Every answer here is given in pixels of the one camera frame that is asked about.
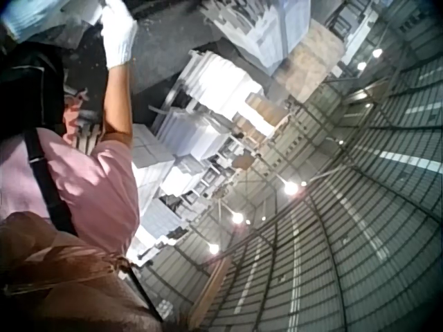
suspender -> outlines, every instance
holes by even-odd
[[[48,209],[49,217],[51,218],[52,223],[57,230],[78,236],[74,225],[72,224],[72,215],[69,206],[60,198],[51,173],[49,173],[48,161],[44,156],[37,129],[33,128],[25,130],[24,138],[26,149],[28,150],[29,165],[33,170],[35,180],[39,185],[40,191],[42,192],[43,200],[46,204],[46,208]],[[126,272],[129,274],[137,287],[137,290],[146,301],[146,304],[152,311],[153,316],[158,321],[163,322],[163,319],[159,315],[155,305],[147,296],[147,293],[138,281],[137,276],[134,274],[134,271],[129,268]]]

brown bag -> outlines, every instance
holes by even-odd
[[[94,323],[98,331],[161,331],[161,323],[118,277],[127,264],[30,212],[11,214],[0,225],[4,293],[50,330],[76,321]]]

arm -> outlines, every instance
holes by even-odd
[[[132,111],[129,97],[129,65],[137,23],[121,0],[106,0],[102,12],[102,36],[109,69],[105,93],[104,140],[132,145]]]
[[[102,141],[117,140],[129,148],[132,145],[132,111],[129,98],[129,66],[109,69],[105,93]]]

metal frame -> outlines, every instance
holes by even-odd
[[[331,241],[329,240],[329,237],[327,236],[325,224],[323,223],[323,218],[320,215],[320,212],[318,211],[318,208],[317,208],[314,198],[312,197],[311,193],[309,192],[309,188],[307,189],[307,195],[309,196],[312,207],[310,207],[306,201],[305,201],[305,204],[317,216],[318,223],[321,226],[321,231],[322,231],[323,237],[325,238],[325,242],[327,244],[327,252],[329,255],[329,259],[331,260],[332,267],[334,269],[334,278],[335,278],[335,283],[336,283],[336,288],[337,288],[338,301],[340,302],[340,312],[341,312],[341,321],[342,321],[342,325],[343,325],[343,330],[345,332],[347,332],[345,300],[343,299],[343,289],[342,289],[341,282],[340,282],[340,275],[338,273],[337,263],[336,263],[336,260],[334,257],[334,253],[332,252]]]

light bulb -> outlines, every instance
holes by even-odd
[[[209,252],[213,255],[218,254],[218,252],[220,251],[220,247],[218,244],[211,244],[209,243]]]
[[[382,50],[381,48],[378,48],[378,49],[376,49],[376,50],[374,50],[374,51],[372,52],[372,55],[373,55],[376,59],[378,59],[382,53],[383,53],[383,50]]]
[[[168,244],[169,244],[170,246],[175,246],[176,243],[177,243],[177,240],[176,240],[176,239],[168,239]]]
[[[294,182],[286,182],[284,192],[287,195],[295,195],[298,192],[298,186]]]
[[[233,213],[233,223],[242,223],[244,220],[243,214],[238,213],[238,212],[234,212]]]
[[[360,62],[359,64],[357,64],[357,69],[359,69],[360,71],[364,71],[367,65],[368,64],[366,64],[366,62]]]

